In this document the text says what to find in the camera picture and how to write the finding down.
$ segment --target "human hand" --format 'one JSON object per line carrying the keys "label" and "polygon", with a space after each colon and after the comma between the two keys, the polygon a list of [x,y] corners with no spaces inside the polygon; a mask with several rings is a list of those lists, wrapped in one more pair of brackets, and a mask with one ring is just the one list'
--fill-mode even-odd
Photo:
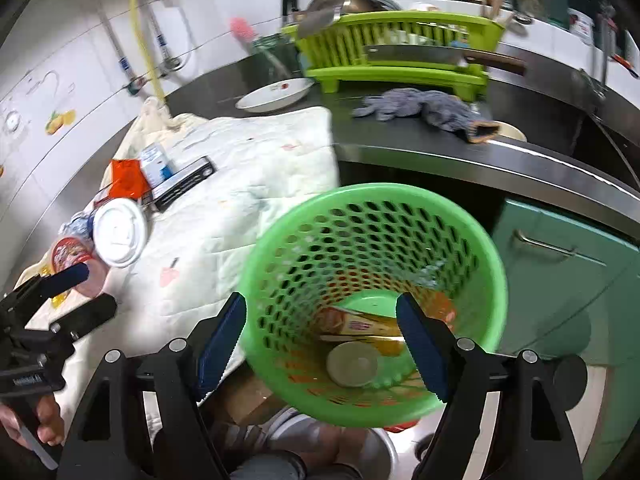
{"label": "human hand", "polygon": [[[65,421],[60,416],[60,406],[53,395],[42,397],[38,401],[36,414],[40,421],[38,438],[41,442],[56,446],[65,438]],[[0,404],[0,422],[12,440],[29,449],[29,446],[20,435],[20,427],[13,410],[4,404]]]}

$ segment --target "white lid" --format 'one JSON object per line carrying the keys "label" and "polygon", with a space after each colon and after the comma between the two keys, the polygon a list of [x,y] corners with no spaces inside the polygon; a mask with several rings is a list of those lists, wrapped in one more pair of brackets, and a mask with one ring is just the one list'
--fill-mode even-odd
{"label": "white lid", "polygon": [[329,352],[326,370],[340,386],[364,386],[378,373],[380,352],[360,341],[342,343]]}
{"label": "white lid", "polygon": [[94,218],[94,244],[108,266],[135,262],[146,244],[146,219],[138,204],[115,198],[100,206]]}

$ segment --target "white fabric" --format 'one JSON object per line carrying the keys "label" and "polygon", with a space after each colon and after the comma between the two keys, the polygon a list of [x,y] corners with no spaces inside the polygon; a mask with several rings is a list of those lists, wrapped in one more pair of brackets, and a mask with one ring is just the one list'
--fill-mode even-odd
{"label": "white fabric", "polygon": [[[222,308],[255,241],[293,206],[338,186],[325,108],[211,121],[171,119],[153,103],[143,111],[116,156],[135,156],[153,139],[179,168],[207,155],[218,171],[154,216],[137,262],[110,270],[104,290],[116,297],[117,316],[76,343],[76,354],[63,370],[66,389],[56,394],[67,428],[107,351],[118,348],[129,356],[156,352],[172,338],[189,335],[199,320]],[[46,328],[85,301],[72,291],[56,310],[47,302],[29,327]],[[236,348],[226,373],[242,359]],[[146,408],[150,428],[156,430],[157,405],[149,402]]]}

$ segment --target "pink brush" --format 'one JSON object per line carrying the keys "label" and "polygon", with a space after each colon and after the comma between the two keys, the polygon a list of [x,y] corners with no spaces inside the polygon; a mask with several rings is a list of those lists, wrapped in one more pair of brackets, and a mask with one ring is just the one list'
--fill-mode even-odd
{"label": "pink brush", "polygon": [[254,50],[260,51],[280,73],[280,76],[283,79],[291,79],[291,72],[277,57],[275,57],[268,49],[264,48],[261,44],[254,43],[254,40],[257,39],[257,34],[255,33],[254,28],[246,19],[232,18],[230,26],[231,33],[234,35],[236,40],[244,45],[245,50],[249,54],[252,54]]}
{"label": "pink brush", "polygon": [[257,37],[254,28],[244,18],[231,18],[231,33],[244,44],[253,43]]}

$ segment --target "fruit sticker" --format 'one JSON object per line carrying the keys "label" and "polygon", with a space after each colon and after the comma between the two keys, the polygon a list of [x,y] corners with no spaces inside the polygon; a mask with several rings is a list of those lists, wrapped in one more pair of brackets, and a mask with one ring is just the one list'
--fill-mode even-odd
{"label": "fruit sticker", "polygon": [[62,126],[69,126],[73,124],[76,120],[76,111],[69,110],[68,112],[64,112],[63,114],[59,114],[58,112],[53,112],[51,114],[51,118],[49,122],[44,128],[44,131],[48,135],[53,135],[56,131],[58,131]]}
{"label": "fruit sticker", "polygon": [[160,287],[165,288],[169,283],[180,276],[180,271],[175,268],[175,264],[178,263],[180,258],[174,258],[169,267],[164,267],[160,271]]}

